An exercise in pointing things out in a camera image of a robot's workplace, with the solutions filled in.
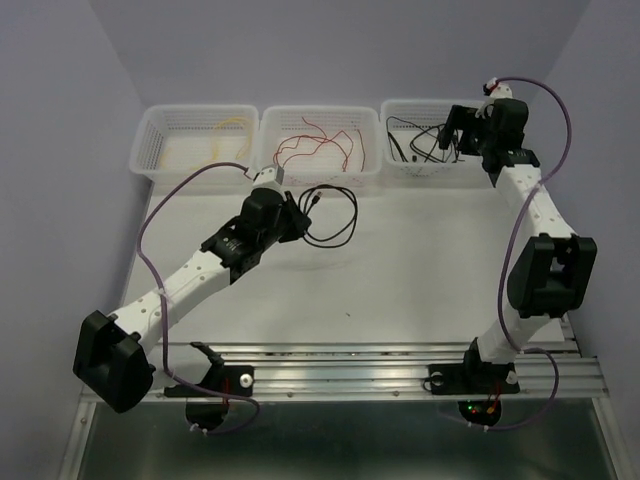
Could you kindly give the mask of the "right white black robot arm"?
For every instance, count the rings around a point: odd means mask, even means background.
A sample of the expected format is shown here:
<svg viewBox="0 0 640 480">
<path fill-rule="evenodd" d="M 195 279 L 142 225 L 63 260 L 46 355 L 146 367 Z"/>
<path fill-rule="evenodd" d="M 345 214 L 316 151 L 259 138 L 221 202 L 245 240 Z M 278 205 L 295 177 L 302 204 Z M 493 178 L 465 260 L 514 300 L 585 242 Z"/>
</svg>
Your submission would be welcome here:
<svg viewBox="0 0 640 480">
<path fill-rule="evenodd" d="M 597 246 L 569 226 L 546 190 L 537 156 L 523 146 L 528 117 L 527 104 L 515 99 L 453 105 L 438 135 L 440 147 L 457 142 L 463 154 L 481 158 L 516 219 L 499 277 L 498 318 L 460 362 L 429 366 L 425 384 L 435 395 L 519 392 L 516 356 L 583 303 Z"/>
</svg>

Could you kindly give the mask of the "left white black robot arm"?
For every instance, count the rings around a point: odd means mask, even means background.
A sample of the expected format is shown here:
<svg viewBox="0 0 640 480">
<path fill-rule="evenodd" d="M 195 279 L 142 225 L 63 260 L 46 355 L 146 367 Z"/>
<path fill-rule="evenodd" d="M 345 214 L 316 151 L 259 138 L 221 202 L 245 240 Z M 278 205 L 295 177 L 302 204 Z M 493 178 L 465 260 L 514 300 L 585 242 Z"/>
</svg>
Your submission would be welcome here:
<svg viewBox="0 0 640 480">
<path fill-rule="evenodd" d="M 73 373 L 115 412 L 132 409 L 151 390 L 148 355 L 166 343 L 169 329 L 255 268 L 271 246 L 302 238 L 310 225 L 290 192 L 253 190 L 239 214 L 155 289 L 111 314 L 94 311 L 82 321 Z"/>
</svg>

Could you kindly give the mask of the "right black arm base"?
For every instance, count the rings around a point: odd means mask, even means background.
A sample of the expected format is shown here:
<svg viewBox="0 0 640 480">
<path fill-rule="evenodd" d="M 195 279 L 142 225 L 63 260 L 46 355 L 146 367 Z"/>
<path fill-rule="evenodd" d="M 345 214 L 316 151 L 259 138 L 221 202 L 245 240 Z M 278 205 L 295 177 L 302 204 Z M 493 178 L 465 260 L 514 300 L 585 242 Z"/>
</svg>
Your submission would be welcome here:
<svg viewBox="0 0 640 480">
<path fill-rule="evenodd" d="M 514 363 L 482 360 L 477 339 L 460 362 L 429 364 L 422 388 L 435 396 L 463 396 L 458 401 L 462 419 L 485 430 L 496 427 L 501 419 L 501 396 L 520 392 Z"/>
</svg>

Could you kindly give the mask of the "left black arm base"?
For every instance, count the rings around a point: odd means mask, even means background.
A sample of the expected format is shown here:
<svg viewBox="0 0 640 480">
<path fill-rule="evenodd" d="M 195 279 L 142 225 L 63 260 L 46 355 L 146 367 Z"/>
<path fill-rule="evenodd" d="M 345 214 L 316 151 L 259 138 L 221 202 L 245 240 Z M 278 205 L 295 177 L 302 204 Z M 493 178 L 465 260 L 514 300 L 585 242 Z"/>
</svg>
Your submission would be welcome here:
<svg viewBox="0 0 640 480">
<path fill-rule="evenodd" d="M 209 362 L 204 376 L 195 384 L 178 382 L 163 389 L 163 396 L 177 399 L 218 398 L 219 403 L 187 403 L 185 419 L 191 431 L 204 436 L 214 436 L 237 432 L 248 427 L 258 417 L 261 407 L 253 398 L 255 369 L 251 365 L 231 365 L 225 363 L 222 355 L 203 342 L 191 342 L 190 346 L 202 353 Z M 231 413 L 231 401 L 246 402 L 254 412 L 239 424 L 224 427 Z"/>
</svg>

